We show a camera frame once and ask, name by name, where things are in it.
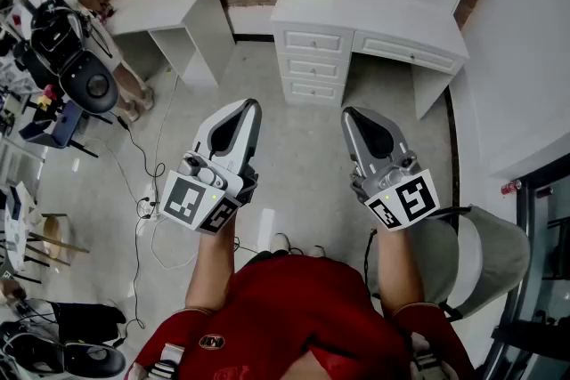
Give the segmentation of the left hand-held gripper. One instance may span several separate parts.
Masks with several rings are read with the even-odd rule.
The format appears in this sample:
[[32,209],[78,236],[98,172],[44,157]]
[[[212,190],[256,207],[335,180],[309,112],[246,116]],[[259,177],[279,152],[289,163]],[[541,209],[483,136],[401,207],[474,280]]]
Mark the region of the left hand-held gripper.
[[205,119],[193,148],[168,173],[159,212],[190,230],[216,235],[257,188],[258,174],[249,160],[261,121],[255,99],[235,101]]

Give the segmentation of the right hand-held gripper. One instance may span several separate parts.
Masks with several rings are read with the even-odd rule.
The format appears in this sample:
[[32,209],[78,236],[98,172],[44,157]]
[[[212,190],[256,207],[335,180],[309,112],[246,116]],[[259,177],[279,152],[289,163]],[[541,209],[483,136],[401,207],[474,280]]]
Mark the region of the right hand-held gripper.
[[372,109],[346,107],[341,127],[355,163],[357,197],[388,230],[406,229],[440,208],[430,171],[406,151],[395,122]]

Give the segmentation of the person's right forearm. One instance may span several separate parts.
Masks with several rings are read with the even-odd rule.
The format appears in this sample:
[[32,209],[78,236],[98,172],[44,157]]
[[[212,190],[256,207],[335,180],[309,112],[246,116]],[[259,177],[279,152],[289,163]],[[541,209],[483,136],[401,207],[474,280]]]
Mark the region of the person's right forearm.
[[424,289],[413,249],[405,230],[378,227],[379,300],[385,318],[409,304],[424,301]]

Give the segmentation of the person's left forearm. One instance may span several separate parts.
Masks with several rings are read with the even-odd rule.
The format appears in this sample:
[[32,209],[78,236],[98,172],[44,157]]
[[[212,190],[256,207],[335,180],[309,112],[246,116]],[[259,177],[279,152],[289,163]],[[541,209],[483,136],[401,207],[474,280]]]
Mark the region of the person's left forearm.
[[219,311],[224,306],[234,274],[234,239],[235,217],[216,235],[200,235],[186,308]]

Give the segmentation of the small white desk drawer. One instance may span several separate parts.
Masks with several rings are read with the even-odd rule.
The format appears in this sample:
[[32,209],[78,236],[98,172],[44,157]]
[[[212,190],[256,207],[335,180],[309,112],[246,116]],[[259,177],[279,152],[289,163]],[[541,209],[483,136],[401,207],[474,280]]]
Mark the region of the small white desk drawer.
[[343,37],[316,32],[285,30],[284,45],[290,51],[304,53],[341,54],[344,49]]
[[343,83],[346,80],[344,63],[326,59],[306,59],[304,56],[286,56],[283,58],[287,74],[291,77],[325,80]]
[[290,101],[333,106],[341,104],[345,88],[343,85],[295,78],[284,78],[283,84]]

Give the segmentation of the white desk with drawers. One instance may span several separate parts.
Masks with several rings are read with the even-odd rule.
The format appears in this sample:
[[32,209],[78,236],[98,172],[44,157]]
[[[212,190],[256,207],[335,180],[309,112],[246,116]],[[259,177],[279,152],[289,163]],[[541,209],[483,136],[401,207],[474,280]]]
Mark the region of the white desk with drawers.
[[[345,91],[350,60],[355,54],[352,51],[355,31],[392,37],[425,46],[434,51],[438,50],[462,58],[463,65],[468,61],[468,50],[453,16],[415,0],[277,0],[273,7],[271,23],[283,93],[285,100],[290,104],[314,103],[288,100],[284,92],[284,78],[343,85]],[[285,30],[312,31],[342,36],[343,52],[341,54],[315,54],[290,51],[284,45],[283,32]],[[306,59],[326,59],[344,63],[346,80],[339,84],[325,80],[291,77],[287,74],[283,63],[283,58],[286,56],[304,56]],[[423,118],[457,74],[450,75],[410,65],[412,66],[416,114],[418,118]]]

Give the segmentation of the white power strip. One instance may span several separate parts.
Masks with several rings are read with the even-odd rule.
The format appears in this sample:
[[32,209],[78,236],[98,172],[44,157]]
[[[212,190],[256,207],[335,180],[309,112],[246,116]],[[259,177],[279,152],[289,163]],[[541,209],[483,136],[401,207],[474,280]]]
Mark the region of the white power strip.
[[144,221],[157,219],[159,214],[159,195],[152,183],[145,187],[144,194],[137,203],[136,212]]

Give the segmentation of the black rounded backpack rig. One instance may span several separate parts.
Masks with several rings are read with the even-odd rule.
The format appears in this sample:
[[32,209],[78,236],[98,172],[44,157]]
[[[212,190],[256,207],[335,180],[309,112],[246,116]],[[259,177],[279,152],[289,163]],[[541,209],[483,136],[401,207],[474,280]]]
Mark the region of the black rounded backpack rig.
[[63,0],[48,0],[39,7],[29,0],[20,4],[31,14],[28,49],[58,79],[62,91],[88,113],[110,111],[118,87],[103,62],[86,47],[86,39],[98,33],[90,17]]
[[104,379],[120,374],[126,367],[124,355],[111,346],[61,343],[30,332],[15,321],[0,325],[0,354],[17,368],[40,376],[69,374]]

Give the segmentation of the grey upholstered chair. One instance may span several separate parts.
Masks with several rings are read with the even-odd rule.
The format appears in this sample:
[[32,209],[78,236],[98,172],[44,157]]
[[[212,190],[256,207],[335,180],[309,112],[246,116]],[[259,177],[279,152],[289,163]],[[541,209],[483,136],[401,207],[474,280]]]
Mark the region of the grey upholstered chair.
[[411,227],[424,294],[465,319],[518,286],[530,263],[525,232],[478,206],[436,211]]

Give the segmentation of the blue plastic chair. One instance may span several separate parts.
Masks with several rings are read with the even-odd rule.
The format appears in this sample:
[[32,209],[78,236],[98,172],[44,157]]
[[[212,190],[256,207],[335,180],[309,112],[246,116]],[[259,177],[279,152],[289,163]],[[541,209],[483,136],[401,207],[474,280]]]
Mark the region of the blue plastic chair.
[[97,154],[73,140],[79,122],[82,119],[88,119],[90,116],[90,113],[81,109],[73,101],[68,101],[56,118],[54,127],[50,132],[48,132],[48,126],[43,127],[38,123],[31,122],[23,127],[19,134],[27,142],[58,150],[73,147],[93,158],[98,158]]

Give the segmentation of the person's red shirt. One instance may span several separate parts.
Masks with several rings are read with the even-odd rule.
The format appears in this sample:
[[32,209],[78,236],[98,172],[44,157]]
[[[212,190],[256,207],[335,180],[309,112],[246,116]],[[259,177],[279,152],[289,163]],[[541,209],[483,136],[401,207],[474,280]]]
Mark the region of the person's red shirt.
[[284,255],[243,267],[219,311],[185,309],[166,319],[144,345],[126,380],[145,375],[168,344],[183,349],[178,380],[280,380],[311,353],[330,380],[411,380],[413,334],[460,380],[475,380],[469,357],[430,303],[385,318],[361,275],[329,259]]

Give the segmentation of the black framed glass door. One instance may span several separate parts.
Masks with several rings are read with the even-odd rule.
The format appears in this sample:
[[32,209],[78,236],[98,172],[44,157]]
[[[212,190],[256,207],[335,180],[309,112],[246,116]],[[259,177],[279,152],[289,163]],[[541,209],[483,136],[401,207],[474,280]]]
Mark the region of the black framed glass door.
[[570,380],[570,153],[521,179],[517,225],[530,242],[480,380]]

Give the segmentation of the cluttered white work table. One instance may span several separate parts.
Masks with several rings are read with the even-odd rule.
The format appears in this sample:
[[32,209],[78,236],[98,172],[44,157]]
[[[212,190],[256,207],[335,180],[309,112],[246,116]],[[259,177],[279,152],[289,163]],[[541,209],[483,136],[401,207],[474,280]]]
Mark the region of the cluttered white work table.
[[16,279],[24,271],[31,226],[37,209],[23,182],[10,186],[0,211],[0,279]]

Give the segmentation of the black bag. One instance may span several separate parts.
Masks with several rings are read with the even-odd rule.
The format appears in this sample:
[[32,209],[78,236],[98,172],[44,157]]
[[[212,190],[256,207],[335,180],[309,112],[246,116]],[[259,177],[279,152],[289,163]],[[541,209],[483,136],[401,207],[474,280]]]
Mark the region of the black bag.
[[102,344],[114,341],[120,336],[118,326],[126,323],[122,311],[105,304],[50,302],[50,305],[62,343]]

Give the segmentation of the gold frame stool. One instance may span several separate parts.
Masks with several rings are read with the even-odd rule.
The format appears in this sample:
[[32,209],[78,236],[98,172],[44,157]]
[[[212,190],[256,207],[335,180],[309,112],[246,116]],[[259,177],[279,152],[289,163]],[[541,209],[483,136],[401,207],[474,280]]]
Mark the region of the gold frame stool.
[[38,255],[49,263],[70,266],[77,254],[90,251],[77,243],[70,218],[64,213],[43,213],[27,235],[26,252]]

